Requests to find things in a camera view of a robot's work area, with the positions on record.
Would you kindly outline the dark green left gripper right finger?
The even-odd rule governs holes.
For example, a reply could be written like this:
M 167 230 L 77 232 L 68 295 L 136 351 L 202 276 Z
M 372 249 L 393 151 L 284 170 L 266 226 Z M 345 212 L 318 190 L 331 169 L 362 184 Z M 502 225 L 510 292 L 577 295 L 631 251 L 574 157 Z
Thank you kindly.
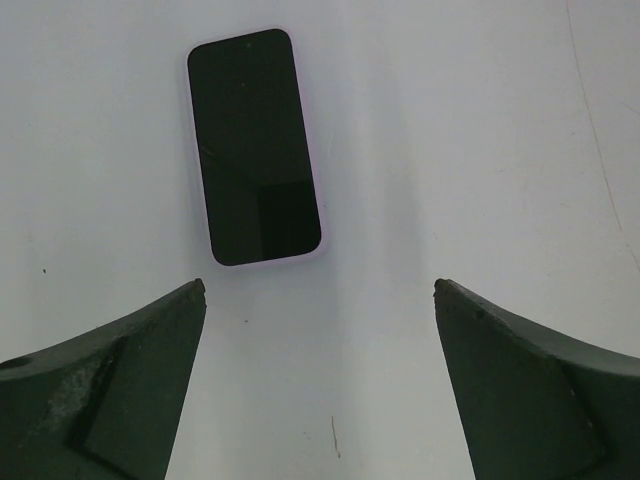
M 439 279 L 435 317 L 478 479 L 636 479 L 639 360 Z

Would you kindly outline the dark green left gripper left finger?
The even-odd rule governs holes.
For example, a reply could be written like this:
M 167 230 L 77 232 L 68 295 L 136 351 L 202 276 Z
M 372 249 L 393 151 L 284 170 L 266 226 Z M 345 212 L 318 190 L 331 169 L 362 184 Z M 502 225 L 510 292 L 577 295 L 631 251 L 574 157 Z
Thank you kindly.
M 205 314 L 205 286 L 195 279 L 3 362 L 2 478 L 165 478 Z

